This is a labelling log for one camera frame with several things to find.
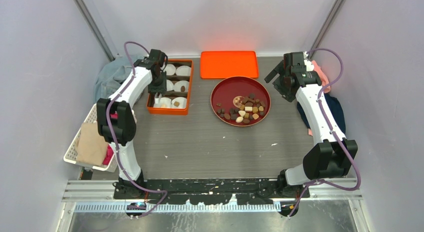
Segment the orange box lid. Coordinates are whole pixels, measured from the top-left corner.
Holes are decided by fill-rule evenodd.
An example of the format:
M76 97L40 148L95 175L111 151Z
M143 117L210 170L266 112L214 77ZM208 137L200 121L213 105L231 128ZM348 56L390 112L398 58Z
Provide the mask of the orange box lid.
M201 79L259 77L257 55L254 51L203 51L199 71Z

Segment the silver metal tongs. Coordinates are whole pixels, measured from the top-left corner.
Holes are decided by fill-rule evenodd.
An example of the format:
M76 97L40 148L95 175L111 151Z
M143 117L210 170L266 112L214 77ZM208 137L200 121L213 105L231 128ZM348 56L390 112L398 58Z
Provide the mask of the silver metal tongs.
M161 99L162 99L162 94L161 93L156 93L155 95L154 95L154 107L155 108L158 108L158 107L161 107Z

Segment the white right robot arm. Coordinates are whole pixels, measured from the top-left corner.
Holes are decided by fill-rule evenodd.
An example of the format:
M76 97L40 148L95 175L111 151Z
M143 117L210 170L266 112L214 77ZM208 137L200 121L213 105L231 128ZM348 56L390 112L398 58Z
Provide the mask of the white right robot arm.
M346 176L358 151L356 141L347 139L334 119L324 95L325 86L308 55L302 51L284 54L265 77L265 82L271 82L283 99L300 104L313 137L313 147L302 163L282 172L277 190L286 198L299 185Z

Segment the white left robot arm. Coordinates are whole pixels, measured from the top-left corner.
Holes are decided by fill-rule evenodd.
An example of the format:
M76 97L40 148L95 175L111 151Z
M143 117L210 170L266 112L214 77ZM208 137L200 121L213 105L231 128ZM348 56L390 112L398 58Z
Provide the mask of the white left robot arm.
M126 192L135 199L141 198L147 189L135 156L137 125L132 108L144 90L156 100L166 93L167 63L164 52L152 49L147 57L131 63L131 74L114 94L96 103L98 133L113 148L119 167L118 185L126 186Z

